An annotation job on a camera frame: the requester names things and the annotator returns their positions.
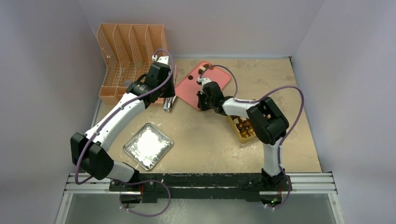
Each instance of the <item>orange dish rack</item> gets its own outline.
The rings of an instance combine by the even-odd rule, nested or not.
[[[128,84],[148,73],[154,50],[168,49],[164,25],[101,24],[97,37],[106,63],[99,97],[106,105],[116,105]],[[152,105],[163,102],[160,98]]]

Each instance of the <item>wooden table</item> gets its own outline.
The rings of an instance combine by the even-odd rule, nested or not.
[[[257,99],[282,85],[296,85],[288,58],[285,59],[176,59],[177,82],[199,62],[209,61],[228,67],[239,86],[237,97]],[[225,96],[233,95],[231,80],[224,88]],[[300,107],[300,96],[294,89],[281,90],[271,95],[290,125]],[[98,119],[113,106],[102,105]],[[124,144],[146,123],[152,123],[173,141],[173,147],[150,171],[153,173],[247,173],[260,172],[263,167],[263,146],[259,140],[240,144],[224,116],[213,111],[200,112],[177,98],[171,113],[161,107],[149,107],[132,120],[112,144],[109,154],[140,170],[123,151]],[[303,112],[299,123],[283,144],[283,164],[286,172],[321,172],[308,121]]]

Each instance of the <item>pink cutting board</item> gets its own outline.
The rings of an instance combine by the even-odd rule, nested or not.
[[[197,93],[198,91],[201,91],[201,86],[197,83],[197,78],[199,77],[198,71],[199,67],[204,66],[205,64],[210,63],[205,61],[200,62],[175,88],[176,96],[197,110],[200,110],[198,108]],[[206,71],[202,77],[210,78],[210,80],[219,85],[220,89],[223,89],[231,80],[231,75],[218,67],[214,67],[213,70]]]

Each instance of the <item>gray wall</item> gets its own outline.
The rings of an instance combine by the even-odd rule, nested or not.
[[[0,222],[53,223],[103,59],[76,0],[1,0],[0,29]]]
[[[79,0],[101,23],[164,24],[175,56],[293,55],[324,0]]]
[[[293,61],[346,223],[395,223],[396,2],[326,0]]]

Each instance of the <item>silver tray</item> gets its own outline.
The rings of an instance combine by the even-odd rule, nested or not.
[[[172,145],[173,141],[169,137],[147,123],[123,148],[145,170],[151,170]]]

